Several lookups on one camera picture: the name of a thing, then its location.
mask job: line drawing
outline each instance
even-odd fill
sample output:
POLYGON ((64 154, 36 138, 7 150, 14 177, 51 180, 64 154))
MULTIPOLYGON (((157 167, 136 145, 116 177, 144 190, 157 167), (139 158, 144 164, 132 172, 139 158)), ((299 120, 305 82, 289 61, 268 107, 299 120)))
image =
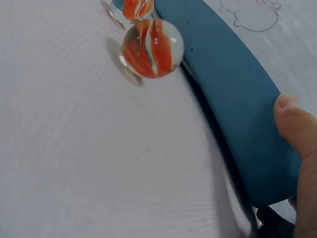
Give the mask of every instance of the line drawing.
POLYGON ((263 23, 266 24, 264 27, 261 28, 261 26, 251 26, 251 25, 246 25, 248 22, 252 22, 252 19, 250 18, 250 15, 244 14, 243 11, 241 9, 231 9, 231 8, 235 8, 234 6, 232 6, 232 4, 230 4, 228 1, 225 0, 220 0, 220 12, 230 12, 234 15, 235 17, 235 21, 233 22, 233 25, 235 27, 242 27, 246 30, 249 31, 253 31, 253 32, 264 32, 267 31, 271 28, 273 28, 277 22, 278 22, 278 18, 279 18, 279 14, 278 14, 278 10, 282 7, 281 4, 279 3, 274 3, 272 2, 272 0, 235 0, 234 2, 236 3, 240 3, 241 5, 250 5, 250 4, 254 4, 254 9, 257 9, 257 11, 259 12, 263 12, 264 9, 268 9, 268 8, 264 8, 264 4, 266 4, 269 8, 270 8, 270 13, 267 15, 268 19, 267 21, 263 20, 263 23), (245 21, 242 24, 238 24, 239 20, 241 20, 241 18, 250 18, 247 21, 245 21))

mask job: white textured surface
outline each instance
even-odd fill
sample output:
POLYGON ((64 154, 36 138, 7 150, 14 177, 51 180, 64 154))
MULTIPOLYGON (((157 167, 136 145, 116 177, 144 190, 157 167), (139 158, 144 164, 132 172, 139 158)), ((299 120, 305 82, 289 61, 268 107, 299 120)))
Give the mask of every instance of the white textured surface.
POLYGON ((1 238, 249 236, 181 71, 131 84, 101 1, 2 0, 0 32, 1 238))

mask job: fingernail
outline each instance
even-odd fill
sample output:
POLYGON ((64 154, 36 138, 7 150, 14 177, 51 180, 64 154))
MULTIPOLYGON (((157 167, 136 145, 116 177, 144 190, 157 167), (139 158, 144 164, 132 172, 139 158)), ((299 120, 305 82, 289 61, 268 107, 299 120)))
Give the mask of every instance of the fingernail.
POLYGON ((278 98, 277 98, 278 104, 279 106, 284 109, 284 108, 291 108, 291 107, 298 107, 298 103, 297 100, 292 97, 289 94, 281 94, 278 98))

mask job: drawing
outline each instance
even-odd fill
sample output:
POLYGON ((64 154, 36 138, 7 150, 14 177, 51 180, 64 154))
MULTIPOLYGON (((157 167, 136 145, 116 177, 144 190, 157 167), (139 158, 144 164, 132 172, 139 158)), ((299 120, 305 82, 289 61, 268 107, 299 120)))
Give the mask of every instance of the drawing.
POLYGON ((230 12, 236 18, 235 27, 249 31, 263 32, 274 27, 278 21, 281 4, 271 0, 220 0, 220 12, 230 12))

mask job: sketch outline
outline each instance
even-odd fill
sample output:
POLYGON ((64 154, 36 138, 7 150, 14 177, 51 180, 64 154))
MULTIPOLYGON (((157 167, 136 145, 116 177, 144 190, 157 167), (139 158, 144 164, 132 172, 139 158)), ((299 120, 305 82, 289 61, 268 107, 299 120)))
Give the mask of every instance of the sketch outline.
POLYGON ((237 12, 239 12, 240 9, 239 9, 239 10, 236 10, 236 11, 230 11, 229 9, 223 10, 224 5, 223 5, 223 2, 222 2, 222 1, 223 1, 223 0, 220 0, 220 5, 221 5, 221 7, 219 8, 219 11, 220 11, 220 12, 230 12, 230 13, 232 13, 232 14, 234 15, 234 17, 235 17, 235 20, 234 20, 234 22, 233 22, 233 25, 234 25, 235 27, 242 27, 242 28, 244 28, 244 29, 246 29, 246 30, 248 30, 248 31, 252 31, 252 32, 264 32, 264 31, 267 31, 267 30, 273 28, 273 27, 277 24, 278 19, 279 19, 279 14, 278 14, 277 11, 280 10, 280 8, 282 7, 281 4, 279 4, 279 3, 273 3, 273 2, 271 2, 271 0, 256 0, 256 2, 257 2, 258 4, 268 4, 269 7, 274 11, 276 20, 275 20, 275 22, 274 22, 270 27, 268 27, 268 28, 266 28, 266 29, 264 29, 264 30, 254 30, 254 29, 249 29, 249 28, 247 28, 247 27, 245 27, 245 26, 237 25, 236 22, 239 20, 239 18, 237 17, 237 12))

